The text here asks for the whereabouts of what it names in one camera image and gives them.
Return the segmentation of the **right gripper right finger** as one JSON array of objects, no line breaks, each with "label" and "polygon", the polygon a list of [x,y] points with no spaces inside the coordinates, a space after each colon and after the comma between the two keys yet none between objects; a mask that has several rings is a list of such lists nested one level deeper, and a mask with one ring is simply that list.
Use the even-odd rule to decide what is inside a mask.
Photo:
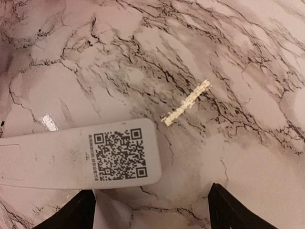
[{"label": "right gripper right finger", "polygon": [[246,208],[221,184],[213,183],[208,194],[212,229],[274,229],[275,226]]}]

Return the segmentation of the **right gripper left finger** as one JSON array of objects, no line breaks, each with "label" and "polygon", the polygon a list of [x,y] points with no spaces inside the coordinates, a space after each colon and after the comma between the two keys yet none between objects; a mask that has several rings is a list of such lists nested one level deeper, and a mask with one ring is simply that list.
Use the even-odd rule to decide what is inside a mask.
[{"label": "right gripper left finger", "polygon": [[53,216],[35,229],[92,229],[96,198],[92,190],[82,190]]}]

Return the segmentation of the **white remote control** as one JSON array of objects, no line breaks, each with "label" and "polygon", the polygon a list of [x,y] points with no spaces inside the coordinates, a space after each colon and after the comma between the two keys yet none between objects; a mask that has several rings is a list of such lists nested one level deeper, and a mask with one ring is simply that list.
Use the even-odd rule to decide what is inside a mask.
[{"label": "white remote control", "polygon": [[112,189],[157,183],[156,126],[147,119],[2,138],[0,183],[42,189]]}]

